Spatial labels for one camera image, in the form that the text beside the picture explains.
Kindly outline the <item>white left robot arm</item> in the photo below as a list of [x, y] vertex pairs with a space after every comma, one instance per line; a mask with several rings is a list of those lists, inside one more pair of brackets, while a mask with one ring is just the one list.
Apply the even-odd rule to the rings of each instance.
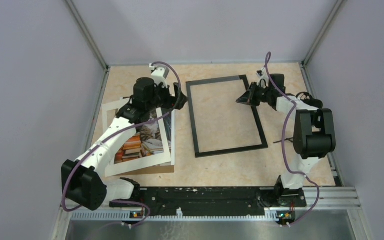
[[118, 109], [111, 125], [102, 136], [76, 160], [66, 160], [61, 166], [61, 206], [72, 212], [81, 207], [94, 211], [107, 195], [102, 180], [107, 166], [116, 152], [136, 134], [139, 127], [158, 122], [150, 113], [167, 109], [181, 110], [188, 98], [182, 92], [180, 80], [174, 83], [174, 95], [163, 77], [142, 77], [133, 86], [133, 94]]

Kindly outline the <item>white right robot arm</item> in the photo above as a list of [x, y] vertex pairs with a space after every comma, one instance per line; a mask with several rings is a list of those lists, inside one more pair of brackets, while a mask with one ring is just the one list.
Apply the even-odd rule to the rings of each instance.
[[[308, 92], [296, 95], [286, 93], [283, 74], [265, 74], [257, 71], [258, 82], [251, 83], [236, 102], [257, 107], [266, 103], [275, 111], [284, 113], [286, 119], [281, 133], [281, 150], [286, 172], [280, 175], [273, 190], [258, 197], [264, 207], [306, 206], [304, 182], [312, 168], [336, 148], [333, 112], [323, 107], [323, 102]], [[293, 149], [295, 158], [289, 162], [286, 155], [286, 131], [289, 121], [294, 121]]]

